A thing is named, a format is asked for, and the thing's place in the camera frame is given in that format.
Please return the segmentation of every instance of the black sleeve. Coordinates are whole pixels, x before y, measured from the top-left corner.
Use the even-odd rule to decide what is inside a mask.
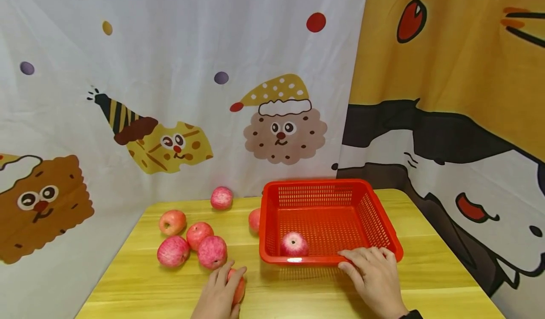
[[[420,315],[420,312],[417,311],[417,310],[412,310],[411,312],[409,312],[408,315],[404,315],[402,316],[401,318],[399,319],[423,319],[422,316]]]

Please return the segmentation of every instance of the purple dot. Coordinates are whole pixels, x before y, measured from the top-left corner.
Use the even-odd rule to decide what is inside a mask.
[[[21,72],[26,75],[32,75],[34,74],[34,66],[30,62],[23,61],[19,65],[19,68],[21,68]]]
[[[214,81],[219,85],[223,85],[224,83],[227,83],[227,81],[229,81],[229,75],[227,75],[227,73],[224,71],[219,71],[214,76]]]

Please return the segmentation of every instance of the left hand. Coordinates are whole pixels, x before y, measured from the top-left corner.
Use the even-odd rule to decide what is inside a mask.
[[[240,305],[232,307],[235,290],[246,273],[246,267],[239,268],[229,279],[227,275],[234,265],[229,261],[222,268],[214,270],[205,284],[191,319],[238,319]]]

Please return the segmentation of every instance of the cartoon cheese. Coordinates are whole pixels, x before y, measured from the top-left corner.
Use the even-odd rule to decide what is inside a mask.
[[[245,106],[258,106],[244,129],[245,147],[258,159],[293,165],[314,157],[325,144],[327,125],[320,120],[320,112],[312,108],[298,75],[286,74],[262,83],[230,110],[238,112]]]
[[[151,117],[142,117],[128,107],[94,90],[88,100],[100,106],[114,132],[114,140],[125,145],[142,171],[175,173],[180,165],[196,165],[214,157],[203,130],[183,122],[166,128]]]
[[[0,154],[0,259],[15,263],[94,214],[75,155]]]

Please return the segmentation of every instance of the hand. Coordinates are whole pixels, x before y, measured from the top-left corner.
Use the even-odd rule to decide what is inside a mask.
[[[359,268],[358,272],[348,262],[338,265],[350,276],[358,294],[376,315],[381,319],[399,319],[409,313],[401,298],[397,261],[393,252],[372,247],[343,250],[339,255]]]
[[[234,265],[229,261],[212,272],[205,284],[191,319],[238,319],[240,305],[233,305],[233,297],[246,267],[238,269],[227,283],[227,274]]]

